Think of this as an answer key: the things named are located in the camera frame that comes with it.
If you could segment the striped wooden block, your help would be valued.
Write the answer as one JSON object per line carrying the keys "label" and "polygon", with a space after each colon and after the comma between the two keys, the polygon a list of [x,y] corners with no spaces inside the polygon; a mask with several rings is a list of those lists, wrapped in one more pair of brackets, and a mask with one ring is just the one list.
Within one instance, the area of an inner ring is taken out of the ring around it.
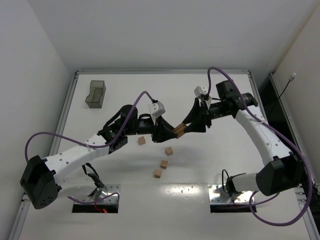
{"label": "striped wooden block", "polygon": [[175,127],[172,132],[176,134],[176,138],[179,139],[185,134],[185,129],[187,128],[187,125],[184,123],[180,123],[177,127]]}

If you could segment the translucent grey plastic bin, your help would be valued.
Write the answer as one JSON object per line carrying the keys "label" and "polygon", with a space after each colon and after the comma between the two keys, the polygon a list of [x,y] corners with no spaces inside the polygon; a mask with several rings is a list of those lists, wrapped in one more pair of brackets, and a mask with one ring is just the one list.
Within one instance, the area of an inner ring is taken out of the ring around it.
{"label": "translucent grey plastic bin", "polygon": [[90,109],[101,109],[106,93],[106,85],[103,80],[92,80],[89,85],[89,95],[85,103]]}

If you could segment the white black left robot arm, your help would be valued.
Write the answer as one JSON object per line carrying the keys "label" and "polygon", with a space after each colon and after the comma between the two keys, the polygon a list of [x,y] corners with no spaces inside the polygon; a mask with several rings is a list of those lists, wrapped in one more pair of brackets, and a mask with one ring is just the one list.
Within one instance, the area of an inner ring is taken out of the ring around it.
{"label": "white black left robot arm", "polygon": [[68,174],[78,168],[91,167],[90,162],[110,155],[128,143],[133,135],[151,135],[154,143],[177,138],[174,127],[163,117],[160,102],[149,106],[149,113],[138,114],[133,105],[124,105],[106,124],[86,141],[69,138],[76,145],[55,155],[31,158],[22,174],[20,185],[36,210],[52,204],[59,197],[72,197],[78,191],[93,194],[104,187],[97,172],[87,173],[83,183],[66,181]]}

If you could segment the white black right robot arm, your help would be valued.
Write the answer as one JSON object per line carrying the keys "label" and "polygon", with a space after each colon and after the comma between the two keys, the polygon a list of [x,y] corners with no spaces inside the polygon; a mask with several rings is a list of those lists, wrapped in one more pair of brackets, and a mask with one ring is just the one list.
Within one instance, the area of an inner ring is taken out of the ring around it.
{"label": "white black right robot arm", "polygon": [[303,180],[303,161],[264,125],[256,99],[250,93],[238,95],[227,80],[218,83],[216,89],[220,101],[212,103],[207,87],[195,88],[193,107],[182,122],[186,125],[184,133],[204,133],[212,120],[232,116],[249,135],[264,165],[258,173],[229,176],[225,183],[228,195],[257,191],[270,196],[297,187]]}

